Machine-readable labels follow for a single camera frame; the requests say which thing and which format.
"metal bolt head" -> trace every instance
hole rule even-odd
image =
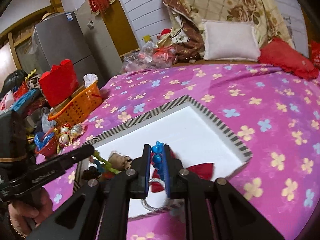
[[[136,173],[136,171],[134,169],[128,169],[125,171],[125,174],[127,174],[128,176],[132,176]]]
[[[181,176],[187,176],[187,175],[189,174],[189,171],[186,170],[186,169],[181,169],[181,170],[179,171],[179,173],[180,173]]]
[[[226,185],[227,181],[225,178],[217,178],[217,183],[221,186]]]
[[[97,186],[98,183],[99,183],[99,181],[98,181],[97,179],[90,179],[90,180],[88,181],[88,185],[89,185],[90,187]]]

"striped border tape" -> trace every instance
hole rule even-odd
[[[141,123],[147,119],[150,119],[151,117],[154,117],[160,113],[164,113],[169,109],[180,106],[181,104],[187,103],[187,102],[191,103],[195,108],[201,111],[202,114],[206,115],[209,120],[212,120],[212,122],[230,139],[230,141],[234,143],[237,149],[241,151],[243,156],[246,158],[246,162],[249,161],[249,159],[252,157],[251,150],[238,138],[238,136],[223,121],[220,120],[220,118],[218,118],[207,107],[205,107],[204,105],[202,105],[201,103],[199,103],[189,95],[184,95],[182,97],[174,99],[168,103],[165,103],[162,106],[154,108],[144,114],[141,114],[133,119],[130,119],[127,122],[124,122],[114,128],[111,128],[110,130],[105,131],[104,133],[90,139],[89,141],[86,141],[84,144],[94,145],[102,141],[103,139],[109,138],[110,136],[113,136],[125,129],[128,129],[138,123]],[[75,178],[76,186],[74,186],[74,190],[75,189],[77,190],[79,188],[79,182],[81,178],[81,174],[80,174],[81,166],[82,166],[82,162],[78,164],[78,167],[76,170],[76,178]]]

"red pillow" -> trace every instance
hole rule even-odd
[[[315,79],[319,70],[310,60],[289,46],[280,38],[273,40],[261,49],[259,63],[272,64],[281,67],[286,72],[293,72],[296,76],[306,80]]]

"brown floral blanket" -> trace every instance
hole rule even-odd
[[[287,26],[274,0],[162,0],[172,22],[171,39],[178,59],[202,57],[202,19],[254,22],[260,47],[279,36],[294,48]]]

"blue plastic bag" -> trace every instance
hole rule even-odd
[[[46,137],[43,138],[44,135],[44,132],[37,132],[35,135],[34,142],[38,147],[38,151],[40,151],[52,139],[52,137],[54,136],[54,132],[49,133]]]

